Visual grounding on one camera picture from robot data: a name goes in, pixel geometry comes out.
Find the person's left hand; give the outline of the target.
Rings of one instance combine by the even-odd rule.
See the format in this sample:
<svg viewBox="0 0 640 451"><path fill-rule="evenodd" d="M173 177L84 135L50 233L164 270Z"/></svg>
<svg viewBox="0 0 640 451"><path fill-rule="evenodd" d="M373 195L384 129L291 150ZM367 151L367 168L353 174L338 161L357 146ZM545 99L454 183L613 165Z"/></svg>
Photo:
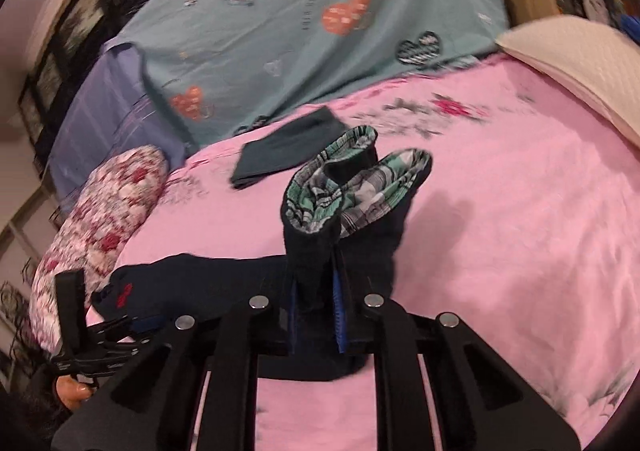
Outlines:
<svg viewBox="0 0 640 451"><path fill-rule="evenodd" d="M77 411L96 391L88 384L78 382L70 375L59 376L54 384L55 393L62 405L72 412Z"/></svg>

